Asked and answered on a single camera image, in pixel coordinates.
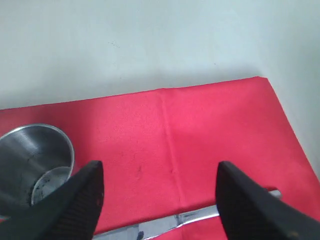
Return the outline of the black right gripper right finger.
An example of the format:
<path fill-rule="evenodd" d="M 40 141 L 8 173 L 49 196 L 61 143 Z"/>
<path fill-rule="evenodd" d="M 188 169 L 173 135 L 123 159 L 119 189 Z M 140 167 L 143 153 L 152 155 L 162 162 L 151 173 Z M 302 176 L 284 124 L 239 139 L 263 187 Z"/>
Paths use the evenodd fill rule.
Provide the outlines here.
<path fill-rule="evenodd" d="M 272 196 L 229 161 L 218 164 L 215 199 L 229 240 L 318 240 L 320 223 Z"/>

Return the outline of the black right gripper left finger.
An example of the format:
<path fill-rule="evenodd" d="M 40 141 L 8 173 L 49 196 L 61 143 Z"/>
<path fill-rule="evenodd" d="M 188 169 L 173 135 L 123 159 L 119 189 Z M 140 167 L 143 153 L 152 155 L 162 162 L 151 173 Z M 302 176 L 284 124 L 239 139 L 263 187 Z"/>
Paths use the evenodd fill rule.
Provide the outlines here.
<path fill-rule="evenodd" d="M 91 240 L 104 202 L 104 171 L 94 160 L 40 202 L 0 224 L 2 240 Z"/>

